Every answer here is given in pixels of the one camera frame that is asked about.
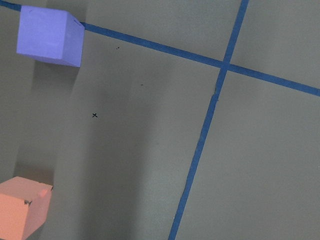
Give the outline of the orange foam block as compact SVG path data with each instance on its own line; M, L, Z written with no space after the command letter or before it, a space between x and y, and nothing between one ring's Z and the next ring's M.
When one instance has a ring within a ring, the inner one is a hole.
M0 184L0 238L25 240L46 221L53 186L20 176Z

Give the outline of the purple foam block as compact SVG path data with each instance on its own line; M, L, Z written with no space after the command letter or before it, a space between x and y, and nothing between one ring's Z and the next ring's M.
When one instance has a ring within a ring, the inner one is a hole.
M80 67L85 27L65 10L23 5L16 52L34 60Z

